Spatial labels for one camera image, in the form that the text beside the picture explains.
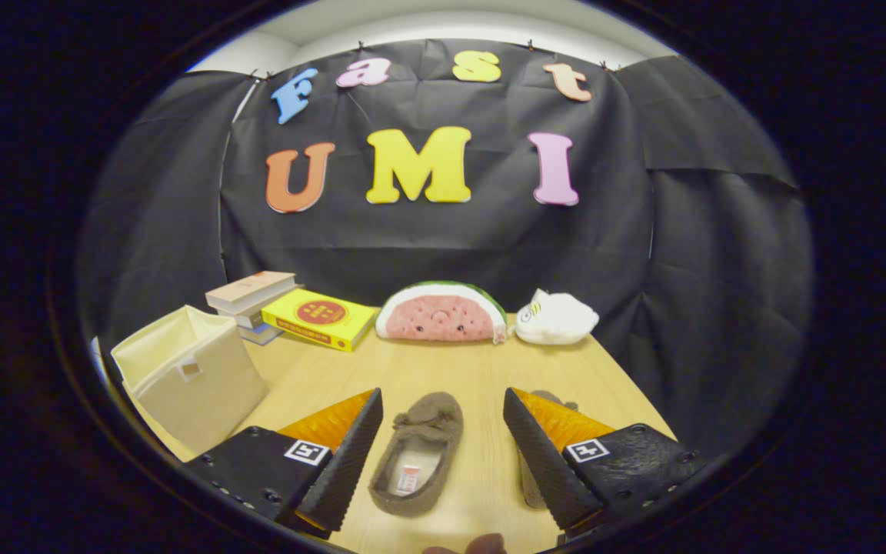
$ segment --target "pink letter i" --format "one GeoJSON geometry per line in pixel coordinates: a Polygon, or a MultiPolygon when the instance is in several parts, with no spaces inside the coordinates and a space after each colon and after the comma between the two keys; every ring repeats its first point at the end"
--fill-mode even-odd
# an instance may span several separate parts
{"type": "Polygon", "coordinates": [[[552,133],[531,133],[528,140],[538,150],[541,171],[538,189],[532,192],[532,196],[541,204],[576,205],[580,195],[570,186],[569,162],[566,160],[566,149],[573,146],[573,141],[552,133]]]}

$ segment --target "beige fabric bin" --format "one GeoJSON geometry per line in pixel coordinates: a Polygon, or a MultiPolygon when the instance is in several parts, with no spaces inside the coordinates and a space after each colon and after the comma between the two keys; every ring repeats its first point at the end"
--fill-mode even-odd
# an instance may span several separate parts
{"type": "Polygon", "coordinates": [[[232,318],[184,305],[112,348],[126,390],[193,452],[225,441],[266,395],[232,318]]]}

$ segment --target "book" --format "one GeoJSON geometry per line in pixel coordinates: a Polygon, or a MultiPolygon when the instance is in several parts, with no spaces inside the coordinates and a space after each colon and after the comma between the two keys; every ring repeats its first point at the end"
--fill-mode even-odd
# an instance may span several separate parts
{"type": "Polygon", "coordinates": [[[295,289],[261,309],[264,322],[344,352],[352,352],[377,308],[295,289]]]}
{"type": "Polygon", "coordinates": [[[260,326],[255,327],[255,329],[244,329],[244,327],[239,326],[238,334],[249,342],[253,342],[259,346],[265,346],[270,343],[272,339],[281,335],[282,329],[273,327],[268,323],[262,323],[260,326]]]}
{"type": "Polygon", "coordinates": [[[235,318],[235,322],[238,324],[238,326],[244,327],[244,329],[256,329],[256,327],[264,323],[263,320],[261,320],[261,309],[263,309],[267,305],[270,305],[271,302],[274,301],[274,299],[281,297],[281,295],[284,295],[285,293],[288,293],[292,289],[298,287],[302,287],[302,285],[293,284],[291,288],[288,288],[285,291],[278,293],[277,295],[271,295],[271,297],[264,299],[264,301],[258,302],[258,304],[253,305],[251,306],[251,308],[246,309],[245,311],[240,313],[232,313],[226,311],[226,309],[218,309],[218,315],[224,315],[226,316],[226,318],[235,318]]]}
{"type": "Polygon", "coordinates": [[[204,294],[204,297],[211,308],[228,313],[243,313],[292,287],[295,287],[295,273],[259,271],[224,287],[218,287],[204,294]]]}

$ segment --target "letter f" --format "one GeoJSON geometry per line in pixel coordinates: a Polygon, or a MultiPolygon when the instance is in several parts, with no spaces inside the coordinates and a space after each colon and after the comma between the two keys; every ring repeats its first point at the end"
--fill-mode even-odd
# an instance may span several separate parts
{"type": "Polygon", "coordinates": [[[309,101],[306,98],[300,97],[308,97],[310,92],[313,92],[313,85],[310,84],[310,81],[307,81],[307,78],[316,77],[317,73],[319,71],[311,67],[293,77],[280,88],[276,88],[275,92],[271,94],[275,104],[278,104],[278,124],[281,125],[288,122],[293,115],[302,112],[306,108],[309,101]]]}

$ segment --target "stack of books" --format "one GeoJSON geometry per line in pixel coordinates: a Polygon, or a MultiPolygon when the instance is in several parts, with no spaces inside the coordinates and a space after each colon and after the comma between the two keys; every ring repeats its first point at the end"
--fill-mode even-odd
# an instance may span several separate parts
{"type": "Polygon", "coordinates": [[[242,338],[264,345],[280,335],[282,330],[264,322],[261,309],[298,287],[295,273],[260,271],[218,287],[208,292],[205,298],[207,305],[217,309],[219,315],[235,318],[242,338]]]}

